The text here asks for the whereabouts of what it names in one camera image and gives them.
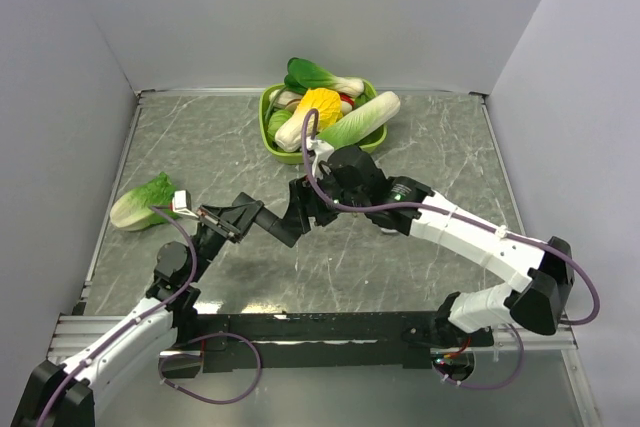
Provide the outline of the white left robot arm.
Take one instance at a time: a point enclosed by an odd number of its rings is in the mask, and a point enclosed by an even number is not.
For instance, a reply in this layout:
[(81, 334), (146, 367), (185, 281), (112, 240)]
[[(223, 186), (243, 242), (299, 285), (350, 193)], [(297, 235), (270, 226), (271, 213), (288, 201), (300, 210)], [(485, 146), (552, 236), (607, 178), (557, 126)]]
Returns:
[(15, 426), (92, 426), (114, 389), (137, 367), (174, 347), (192, 345), (198, 334), (195, 282), (227, 242), (239, 242), (264, 205), (244, 194), (229, 207), (192, 211), (179, 191), (169, 208), (154, 208), (166, 220), (174, 214), (197, 223), (195, 234), (179, 232), (156, 257), (153, 280), (142, 299), (98, 340), (60, 364), (43, 361), (31, 373), (14, 414)]

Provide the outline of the black remote control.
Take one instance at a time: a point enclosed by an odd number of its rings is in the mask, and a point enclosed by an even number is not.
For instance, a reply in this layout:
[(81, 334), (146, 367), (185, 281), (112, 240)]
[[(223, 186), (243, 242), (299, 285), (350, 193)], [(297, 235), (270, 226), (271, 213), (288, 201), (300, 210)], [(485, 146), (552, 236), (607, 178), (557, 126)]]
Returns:
[(276, 240), (290, 248), (295, 246), (303, 234), (299, 218), (289, 212), (283, 218), (280, 218), (271, 210), (262, 207), (254, 222)]

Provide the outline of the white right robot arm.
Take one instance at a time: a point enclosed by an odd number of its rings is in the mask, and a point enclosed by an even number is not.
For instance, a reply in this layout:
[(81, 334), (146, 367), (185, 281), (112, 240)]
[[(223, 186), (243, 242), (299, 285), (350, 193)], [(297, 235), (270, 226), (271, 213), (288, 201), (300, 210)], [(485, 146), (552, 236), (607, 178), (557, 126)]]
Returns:
[(436, 322), (444, 343), (459, 345), (501, 323), (555, 334), (574, 284), (568, 242), (519, 236), (412, 178), (388, 177), (355, 145), (334, 149), (307, 140), (303, 162), (306, 174), (292, 183), (290, 202), (302, 230), (311, 221), (326, 225), (340, 213), (362, 214), (384, 231), (432, 242), (501, 279), (497, 286), (446, 298)]

